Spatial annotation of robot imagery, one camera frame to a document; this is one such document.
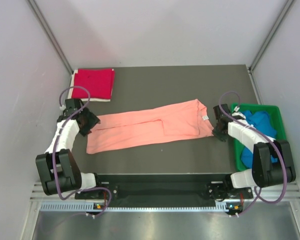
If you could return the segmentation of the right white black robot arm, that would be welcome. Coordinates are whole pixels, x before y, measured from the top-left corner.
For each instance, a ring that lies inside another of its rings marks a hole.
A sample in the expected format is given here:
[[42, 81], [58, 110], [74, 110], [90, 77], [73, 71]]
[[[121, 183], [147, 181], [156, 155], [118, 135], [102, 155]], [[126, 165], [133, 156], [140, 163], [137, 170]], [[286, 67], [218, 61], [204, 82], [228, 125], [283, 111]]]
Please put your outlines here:
[[259, 121], [248, 120], [238, 109], [230, 111], [227, 104], [214, 106], [213, 111], [216, 119], [213, 136], [222, 142], [231, 137], [252, 154], [250, 167], [227, 178], [228, 182], [223, 185], [227, 197], [235, 198], [242, 188], [266, 188], [296, 180], [291, 145], [286, 139], [276, 138], [275, 129], [259, 130]]

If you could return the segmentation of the salmon pink t shirt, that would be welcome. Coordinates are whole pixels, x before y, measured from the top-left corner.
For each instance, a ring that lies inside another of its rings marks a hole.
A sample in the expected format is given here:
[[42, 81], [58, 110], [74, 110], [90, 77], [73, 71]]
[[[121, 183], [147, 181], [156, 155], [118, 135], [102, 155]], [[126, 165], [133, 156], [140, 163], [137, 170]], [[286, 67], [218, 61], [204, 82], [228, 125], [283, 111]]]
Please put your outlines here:
[[87, 154], [213, 135], [207, 107], [198, 99], [99, 118], [87, 137]]

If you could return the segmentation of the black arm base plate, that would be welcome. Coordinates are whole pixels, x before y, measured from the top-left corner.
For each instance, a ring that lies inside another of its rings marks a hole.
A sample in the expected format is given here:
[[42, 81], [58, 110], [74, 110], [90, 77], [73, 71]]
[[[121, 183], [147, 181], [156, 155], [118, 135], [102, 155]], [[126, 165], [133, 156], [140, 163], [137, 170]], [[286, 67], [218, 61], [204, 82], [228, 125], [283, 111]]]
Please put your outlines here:
[[225, 173], [100, 174], [97, 183], [107, 187], [113, 200], [128, 197], [199, 197], [204, 200], [253, 198], [250, 187], [233, 188]]

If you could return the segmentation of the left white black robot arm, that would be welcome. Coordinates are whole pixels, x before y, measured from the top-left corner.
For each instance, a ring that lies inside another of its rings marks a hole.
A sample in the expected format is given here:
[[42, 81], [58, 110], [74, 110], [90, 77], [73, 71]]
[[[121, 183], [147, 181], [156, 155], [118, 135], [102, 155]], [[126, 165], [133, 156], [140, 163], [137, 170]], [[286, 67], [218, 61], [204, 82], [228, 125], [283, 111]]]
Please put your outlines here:
[[58, 193], [55, 174], [58, 176], [60, 192], [86, 190], [92, 198], [99, 198], [104, 191], [95, 173], [82, 173], [74, 159], [72, 149], [78, 134], [87, 136], [100, 120], [88, 108], [84, 108], [66, 121], [64, 113], [57, 119], [57, 129], [45, 153], [37, 155], [35, 164], [46, 195]]

